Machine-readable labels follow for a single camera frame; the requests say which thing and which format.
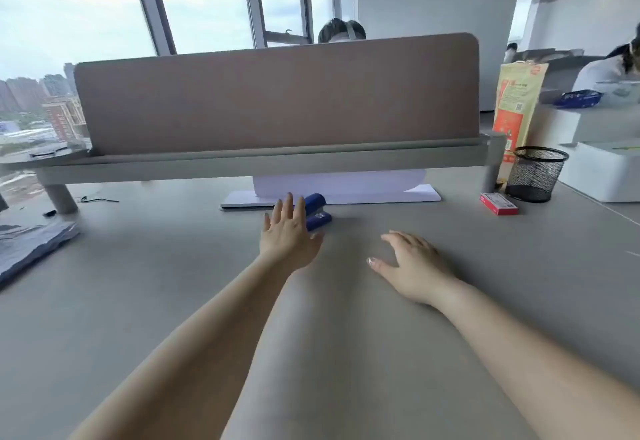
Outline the person's right hand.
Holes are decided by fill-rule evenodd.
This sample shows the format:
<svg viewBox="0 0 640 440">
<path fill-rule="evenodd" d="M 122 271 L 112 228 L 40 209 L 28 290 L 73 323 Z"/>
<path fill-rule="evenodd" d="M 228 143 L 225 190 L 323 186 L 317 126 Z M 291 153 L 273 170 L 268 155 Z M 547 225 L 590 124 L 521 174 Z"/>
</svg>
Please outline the person's right hand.
<svg viewBox="0 0 640 440">
<path fill-rule="evenodd" d="M 399 294 L 413 302 L 438 308 L 461 281 L 446 265 L 438 250 L 424 238 L 389 231 L 381 239 L 393 249 L 397 276 L 383 277 Z"/>
</svg>

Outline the person's left hand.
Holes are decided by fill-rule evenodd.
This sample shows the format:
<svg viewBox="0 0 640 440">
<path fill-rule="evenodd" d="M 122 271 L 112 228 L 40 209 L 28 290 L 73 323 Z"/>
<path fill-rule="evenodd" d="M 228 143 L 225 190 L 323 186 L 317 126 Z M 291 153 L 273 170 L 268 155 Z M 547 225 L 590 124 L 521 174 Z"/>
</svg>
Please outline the person's left hand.
<svg viewBox="0 0 640 440">
<path fill-rule="evenodd" d="M 272 227 L 267 235 L 260 233 L 258 261 L 279 264 L 289 273 L 308 266 L 311 258 L 308 250 L 305 202 L 300 197 L 294 203 L 295 218 L 292 224 L 282 224 L 282 204 L 277 200 L 271 212 Z"/>
</svg>

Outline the person's right forearm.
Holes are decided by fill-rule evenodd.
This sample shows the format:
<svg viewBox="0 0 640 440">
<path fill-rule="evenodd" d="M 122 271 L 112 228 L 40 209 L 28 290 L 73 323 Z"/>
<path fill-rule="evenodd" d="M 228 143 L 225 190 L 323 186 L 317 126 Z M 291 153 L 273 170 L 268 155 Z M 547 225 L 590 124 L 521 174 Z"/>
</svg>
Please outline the person's right forearm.
<svg viewBox="0 0 640 440">
<path fill-rule="evenodd" d="M 541 440 L 640 440 L 640 396 L 450 275 L 429 303 L 465 338 Z"/>
</svg>

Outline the person's left forearm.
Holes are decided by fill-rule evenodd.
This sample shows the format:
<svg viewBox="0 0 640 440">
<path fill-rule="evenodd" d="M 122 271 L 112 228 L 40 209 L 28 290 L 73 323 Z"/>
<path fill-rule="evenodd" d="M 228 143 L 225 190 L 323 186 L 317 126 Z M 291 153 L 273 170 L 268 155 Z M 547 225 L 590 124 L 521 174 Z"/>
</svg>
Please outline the person's left forearm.
<svg viewBox="0 0 640 440">
<path fill-rule="evenodd" d="M 305 265 L 259 256 L 179 325 L 68 440 L 218 440 L 287 279 Z"/>
</svg>

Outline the blue stapler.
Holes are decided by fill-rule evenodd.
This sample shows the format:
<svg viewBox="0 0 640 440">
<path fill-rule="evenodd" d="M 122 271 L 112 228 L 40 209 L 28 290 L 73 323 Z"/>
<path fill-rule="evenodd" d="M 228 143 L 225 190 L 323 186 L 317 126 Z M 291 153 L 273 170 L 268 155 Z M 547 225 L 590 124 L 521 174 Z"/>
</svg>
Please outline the blue stapler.
<svg viewBox="0 0 640 440">
<path fill-rule="evenodd" d="M 307 232 L 316 231 L 332 221 L 332 216 L 324 210 L 326 200 L 322 194 L 310 194 L 304 198 L 304 202 Z"/>
</svg>

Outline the stack of white paper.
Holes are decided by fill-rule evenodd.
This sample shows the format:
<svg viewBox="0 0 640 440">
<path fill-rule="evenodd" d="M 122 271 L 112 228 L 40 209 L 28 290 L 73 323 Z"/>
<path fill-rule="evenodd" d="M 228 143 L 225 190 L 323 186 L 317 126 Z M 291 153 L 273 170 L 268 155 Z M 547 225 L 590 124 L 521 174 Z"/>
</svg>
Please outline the stack of white paper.
<svg viewBox="0 0 640 440">
<path fill-rule="evenodd" d="M 311 173 L 253 177 L 253 189 L 233 191 L 222 210 L 268 209 L 288 192 L 297 199 L 321 194 L 328 205 L 437 202 L 442 197 L 424 184 L 424 169 Z"/>
</svg>

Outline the grey desk shelf riser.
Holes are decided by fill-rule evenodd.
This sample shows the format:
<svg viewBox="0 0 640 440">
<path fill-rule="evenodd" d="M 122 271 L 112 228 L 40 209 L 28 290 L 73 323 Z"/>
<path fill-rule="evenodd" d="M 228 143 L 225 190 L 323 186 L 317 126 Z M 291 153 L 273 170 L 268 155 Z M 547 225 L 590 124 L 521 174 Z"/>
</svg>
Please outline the grey desk shelf riser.
<svg viewBox="0 0 640 440">
<path fill-rule="evenodd" d="M 68 184 L 483 167 L 480 193 L 493 193 L 505 143 L 504 134 L 491 131 L 463 139 L 136 155 L 64 147 L 50 156 L 0 158 L 0 176 L 34 171 L 65 215 L 77 211 Z"/>
</svg>

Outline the brown desk divider panel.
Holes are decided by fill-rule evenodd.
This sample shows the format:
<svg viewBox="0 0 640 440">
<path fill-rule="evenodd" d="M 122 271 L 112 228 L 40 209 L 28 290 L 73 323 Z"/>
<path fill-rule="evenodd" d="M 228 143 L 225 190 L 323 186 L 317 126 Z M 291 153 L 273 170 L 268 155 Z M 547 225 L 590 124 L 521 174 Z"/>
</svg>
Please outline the brown desk divider panel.
<svg viewBox="0 0 640 440">
<path fill-rule="evenodd" d="M 97 61 L 74 75 L 101 155 L 479 135 L 469 33 Z"/>
</svg>

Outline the red staple box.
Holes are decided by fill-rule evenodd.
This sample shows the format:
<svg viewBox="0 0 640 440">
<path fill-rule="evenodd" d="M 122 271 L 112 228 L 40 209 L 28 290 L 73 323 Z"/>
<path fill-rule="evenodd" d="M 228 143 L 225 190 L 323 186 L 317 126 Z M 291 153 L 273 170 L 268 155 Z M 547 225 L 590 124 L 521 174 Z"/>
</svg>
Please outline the red staple box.
<svg viewBox="0 0 640 440">
<path fill-rule="evenodd" d="M 480 202 L 496 216 L 515 216 L 519 209 L 500 193 L 482 193 Z"/>
</svg>

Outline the black mesh pen holder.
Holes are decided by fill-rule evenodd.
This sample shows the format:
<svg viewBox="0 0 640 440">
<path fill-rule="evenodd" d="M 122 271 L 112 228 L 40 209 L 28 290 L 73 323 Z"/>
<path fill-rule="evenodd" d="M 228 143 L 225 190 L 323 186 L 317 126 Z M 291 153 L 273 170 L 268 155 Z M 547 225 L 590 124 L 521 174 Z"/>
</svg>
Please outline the black mesh pen holder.
<svg viewBox="0 0 640 440">
<path fill-rule="evenodd" d="M 520 146 L 513 155 L 513 167 L 504 193 L 519 201 L 549 202 L 569 154 L 542 146 Z"/>
</svg>

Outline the orange and yellow bag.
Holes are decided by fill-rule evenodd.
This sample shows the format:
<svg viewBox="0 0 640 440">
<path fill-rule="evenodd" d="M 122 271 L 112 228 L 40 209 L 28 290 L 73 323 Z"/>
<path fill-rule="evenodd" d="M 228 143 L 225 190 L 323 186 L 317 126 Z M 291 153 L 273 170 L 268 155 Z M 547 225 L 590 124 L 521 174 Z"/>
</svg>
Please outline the orange and yellow bag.
<svg viewBox="0 0 640 440">
<path fill-rule="evenodd" d="M 526 144 L 547 69 L 548 63 L 523 61 L 500 66 L 492 130 L 506 137 L 503 163 L 514 163 Z"/>
</svg>

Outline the white plastic box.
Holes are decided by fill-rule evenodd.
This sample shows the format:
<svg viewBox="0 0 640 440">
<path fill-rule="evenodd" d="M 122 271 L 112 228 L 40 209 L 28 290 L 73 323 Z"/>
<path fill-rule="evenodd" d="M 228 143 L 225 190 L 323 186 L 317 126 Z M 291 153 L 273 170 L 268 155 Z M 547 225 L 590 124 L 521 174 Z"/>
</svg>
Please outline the white plastic box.
<svg viewBox="0 0 640 440">
<path fill-rule="evenodd" d="M 602 203 L 640 202 L 640 137 L 560 144 L 570 157 L 559 181 Z"/>
</svg>

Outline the blue packet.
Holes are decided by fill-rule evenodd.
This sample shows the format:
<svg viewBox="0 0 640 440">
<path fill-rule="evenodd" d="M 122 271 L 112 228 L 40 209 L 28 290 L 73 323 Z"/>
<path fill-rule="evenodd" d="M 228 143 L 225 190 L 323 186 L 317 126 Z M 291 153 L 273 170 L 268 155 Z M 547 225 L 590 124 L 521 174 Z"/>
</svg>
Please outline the blue packet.
<svg viewBox="0 0 640 440">
<path fill-rule="evenodd" d="M 582 89 L 579 91 L 569 91 L 561 95 L 553 103 L 558 109 L 587 109 L 598 105 L 603 97 L 599 91 L 592 89 Z"/>
</svg>

